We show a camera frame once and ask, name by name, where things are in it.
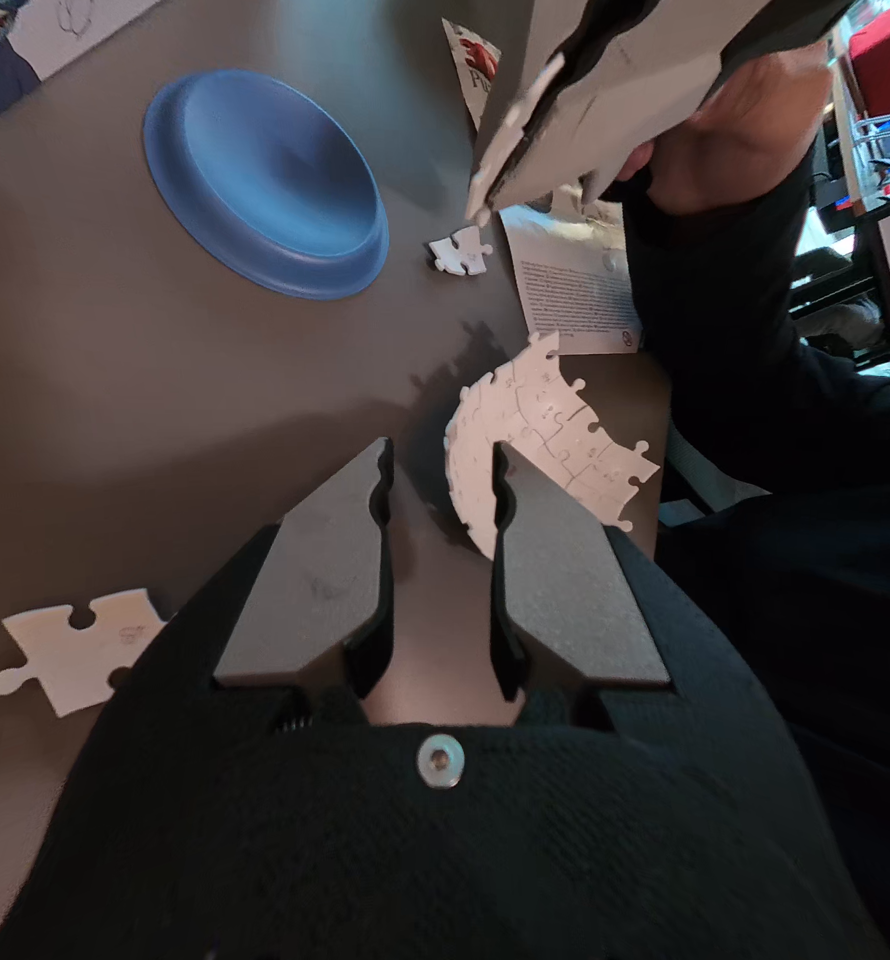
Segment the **single white puzzle piece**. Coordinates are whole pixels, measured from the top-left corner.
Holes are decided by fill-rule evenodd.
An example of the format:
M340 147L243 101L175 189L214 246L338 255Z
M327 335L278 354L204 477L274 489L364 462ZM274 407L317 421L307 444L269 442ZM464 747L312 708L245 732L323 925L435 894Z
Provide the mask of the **single white puzzle piece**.
M431 265L440 273L457 277L476 277L486 273L486 257L494 249L483 243L476 223L427 244Z
M26 657L17 668L0 671L0 696L36 679L57 717L108 701L115 670L131 668L163 630L144 588L91 600L91 626L69 623L72 606L49 606L3 618L2 626Z
M488 141L483 157L471 176L468 190L465 217L477 228L482 229L488 223L492 212L488 201L490 192L499 180L501 171L509 162L513 151L522 141L525 127L538 103L563 69L565 62L563 52L555 54L522 96L508 107L497 131Z

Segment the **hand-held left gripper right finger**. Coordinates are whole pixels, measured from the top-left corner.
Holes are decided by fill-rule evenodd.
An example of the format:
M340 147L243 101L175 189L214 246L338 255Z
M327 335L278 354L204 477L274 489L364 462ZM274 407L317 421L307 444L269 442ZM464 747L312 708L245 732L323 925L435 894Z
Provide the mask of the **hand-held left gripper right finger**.
M606 527L522 453L494 445L490 657L502 697L669 690Z

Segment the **printed cardboard puzzle box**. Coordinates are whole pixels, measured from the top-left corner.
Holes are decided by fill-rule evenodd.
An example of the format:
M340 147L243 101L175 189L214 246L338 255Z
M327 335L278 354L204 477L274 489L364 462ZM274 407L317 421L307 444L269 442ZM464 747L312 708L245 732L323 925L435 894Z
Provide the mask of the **printed cardboard puzzle box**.
M0 115L155 1L0 1Z

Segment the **grey office chair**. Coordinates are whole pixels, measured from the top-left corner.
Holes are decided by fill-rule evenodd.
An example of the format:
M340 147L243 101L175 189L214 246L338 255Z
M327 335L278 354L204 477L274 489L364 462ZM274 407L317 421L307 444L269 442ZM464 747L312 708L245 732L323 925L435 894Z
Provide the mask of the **grey office chair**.
M767 490L720 470L681 435L673 422L669 424L658 514L662 526L681 526L768 495Z

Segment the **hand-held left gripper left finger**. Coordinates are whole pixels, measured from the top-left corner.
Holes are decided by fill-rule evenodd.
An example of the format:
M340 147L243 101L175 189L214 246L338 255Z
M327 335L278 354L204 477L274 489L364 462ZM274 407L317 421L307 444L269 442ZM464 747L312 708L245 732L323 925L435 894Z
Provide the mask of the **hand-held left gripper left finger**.
M393 445L380 437L282 518L215 668L219 685L371 693L394 647L393 480Z

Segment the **blue round plastic stand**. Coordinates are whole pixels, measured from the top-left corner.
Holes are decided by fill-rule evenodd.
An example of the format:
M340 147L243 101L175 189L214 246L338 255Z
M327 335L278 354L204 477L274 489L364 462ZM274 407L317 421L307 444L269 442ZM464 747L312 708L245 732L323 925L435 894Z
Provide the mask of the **blue round plastic stand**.
M361 151L330 114L244 69L164 86L142 123L147 166L177 221L259 286L335 301L385 264L388 220Z

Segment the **white assembled puzzle ball section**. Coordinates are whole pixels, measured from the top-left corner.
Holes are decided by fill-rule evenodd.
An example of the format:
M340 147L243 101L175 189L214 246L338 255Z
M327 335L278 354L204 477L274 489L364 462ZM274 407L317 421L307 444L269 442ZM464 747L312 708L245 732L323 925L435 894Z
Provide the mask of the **white assembled puzzle ball section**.
M497 495L494 452L504 444L521 454L599 521L633 536L643 514L631 507L655 486L659 453L641 430L606 427L569 381L558 356L559 335L529 336L513 360L462 388L444 436L444 471L451 504L476 550L495 557Z

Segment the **person's right hand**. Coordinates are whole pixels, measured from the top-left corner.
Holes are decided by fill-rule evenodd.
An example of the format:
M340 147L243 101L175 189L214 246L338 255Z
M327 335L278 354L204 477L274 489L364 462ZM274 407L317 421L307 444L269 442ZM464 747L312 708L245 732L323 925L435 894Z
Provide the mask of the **person's right hand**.
M743 64L684 122L633 150L616 184L646 170L647 193L672 216L746 204L804 158L833 77L828 36Z

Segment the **white printed instruction sheet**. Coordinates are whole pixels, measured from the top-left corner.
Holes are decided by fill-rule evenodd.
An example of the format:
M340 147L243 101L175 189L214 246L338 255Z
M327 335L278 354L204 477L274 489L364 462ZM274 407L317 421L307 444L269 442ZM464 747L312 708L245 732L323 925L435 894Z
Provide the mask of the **white printed instruction sheet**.
M499 49L449 19L442 26L477 133ZM634 354L641 324L633 305L621 207L583 209L578 185L500 210L529 334L559 334L559 353Z

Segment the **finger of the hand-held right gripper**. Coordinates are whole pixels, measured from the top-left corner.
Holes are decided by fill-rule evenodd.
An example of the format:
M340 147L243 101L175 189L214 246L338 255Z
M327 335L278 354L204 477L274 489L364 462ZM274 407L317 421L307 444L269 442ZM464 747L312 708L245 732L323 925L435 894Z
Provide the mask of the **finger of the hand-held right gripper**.
M506 46L522 15L512 2ZM721 50L761 1L662 1L615 37L597 65L555 98L530 143L513 151L488 197L492 210L580 185L588 205L630 153L688 118L721 69Z
M483 159L508 108L557 54L563 54L564 66L524 126L525 143L535 138L555 98L586 77L609 43L647 18L655 6L656 1L534 1L515 6L514 13L522 17L514 22L508 44L501 47L476 138L477 160Z

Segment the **person's right forearm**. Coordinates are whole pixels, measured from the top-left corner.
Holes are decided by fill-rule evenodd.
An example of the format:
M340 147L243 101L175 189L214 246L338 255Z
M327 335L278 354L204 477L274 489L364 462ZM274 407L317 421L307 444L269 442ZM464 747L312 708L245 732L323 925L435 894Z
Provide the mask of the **person's right forearm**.
M890 379L802 344L788 315L810 159L760 198L690 215L655 204L657 167L615 193L634 305L679 432L771 494L890 487Z

